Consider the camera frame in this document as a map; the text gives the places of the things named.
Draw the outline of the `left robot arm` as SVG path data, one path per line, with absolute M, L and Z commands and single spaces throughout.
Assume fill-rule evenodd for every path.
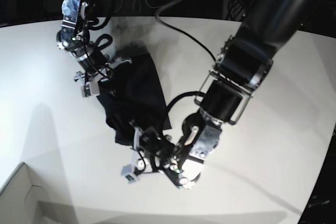
M 206 93 L 188 92 L 198 105 L 182 124 L 178 143 L 171 143 L 162 129 L 135 128 L 134 149 L 143 162 L 127 179 L 164 173 L 179 189 L 198 181 L 207 156 L 219 143 L 222 125 L 235 125 L 253 93 L 269 74 L 275 54 L 294 35 L 313 0 L 253 0 L 237 33 L 228 38 L 209 75 Z

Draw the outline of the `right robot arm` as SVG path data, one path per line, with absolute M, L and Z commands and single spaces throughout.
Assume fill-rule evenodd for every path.
M 112 92 L 114 72 L 131 59 L 112 60 L 102 53 L 110 46 L 113 38 L 109 34 L 100 35 L 95 41 L 90 33 L 106 27 L 114 12 L 116 0 L 110 0 L 110 6 L 103 22 L 98 15 L 102 12 L 99 0 L 63 0 L 61 5 L 62 23 L 56 35 L 57 47 L 69 53 L 81 66 L 75 75 L 75 81 L 81 81 L 81 89 L 86 96 L 104 90 Z

